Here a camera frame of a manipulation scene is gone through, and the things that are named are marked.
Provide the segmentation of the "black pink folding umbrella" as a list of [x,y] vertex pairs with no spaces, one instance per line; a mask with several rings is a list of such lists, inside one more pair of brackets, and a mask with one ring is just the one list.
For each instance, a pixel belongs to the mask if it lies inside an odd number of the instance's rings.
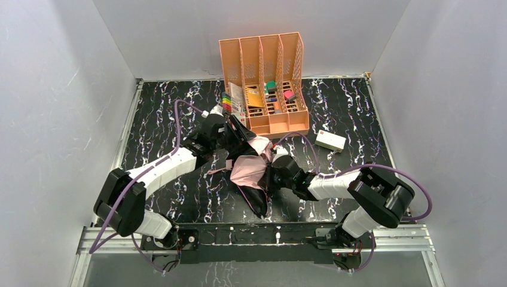
[[253,148],[252,155],[241,155],[236,161],[227,160],[225,167],[207,173],[230,172],[230,181],[236,185],[248,207],[263,219],[267,214],[267,189],[261,181],[274,158],[273,143],[266,137],[256,136],[248,144]]

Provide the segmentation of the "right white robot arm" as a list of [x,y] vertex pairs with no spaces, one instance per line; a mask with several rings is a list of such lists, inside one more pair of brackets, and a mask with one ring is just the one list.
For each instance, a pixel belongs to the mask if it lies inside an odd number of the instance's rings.
[[268,165],[263,180],[268,191],[286,188],[305,201],[354,199],[359,207],[322,237],[328,243],[349,244],[379,226],[396,228],[415,196],[392,168],[377,164],[323,175],[306,172],[290,155],[282,155]]

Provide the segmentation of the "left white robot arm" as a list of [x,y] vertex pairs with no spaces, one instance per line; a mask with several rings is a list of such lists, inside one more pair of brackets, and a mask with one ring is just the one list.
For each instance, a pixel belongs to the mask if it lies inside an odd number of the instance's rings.
[[110,171],[93,211],[122,237],[138,233],[167,240],[178,227],[164,215],[147,211],[146,199],[170,181],[201,168],[217,150],[226,150],[233,160],[252,155],[255,150],[249,142],[255,136],[233,115],[210,114],[169,155],[137,169]]

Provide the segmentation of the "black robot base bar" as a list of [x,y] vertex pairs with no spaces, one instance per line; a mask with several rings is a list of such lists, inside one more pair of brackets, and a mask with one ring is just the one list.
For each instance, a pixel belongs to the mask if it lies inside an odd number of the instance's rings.
[[309,261],[333,264],[341,253],[310,241],[318,228],[334,223],[282,222],[247,224],[180,224],[184,264],[204,262]]

